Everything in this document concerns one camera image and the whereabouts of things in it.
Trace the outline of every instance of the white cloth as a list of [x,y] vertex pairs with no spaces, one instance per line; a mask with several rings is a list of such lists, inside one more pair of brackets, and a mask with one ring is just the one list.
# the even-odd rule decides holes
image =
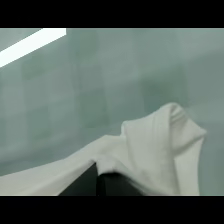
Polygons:
[[125,121],[120,136],[103,136],[65,159],[0,177],[0,195],[58,195],[94,161],[99,174],[122,173],[146,195],[199,195],[205,134],[179,105],[169,103]]

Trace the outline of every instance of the white garment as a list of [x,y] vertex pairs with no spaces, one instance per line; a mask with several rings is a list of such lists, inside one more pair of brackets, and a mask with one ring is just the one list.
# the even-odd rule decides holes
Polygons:
[[125,121],[120,136],[103,136],[65,159],[0,177],[0,195],[58,195],[94,161],[99,174],[122,173],[146,195],[199,195],[205,134],[179,105],[169,103]]

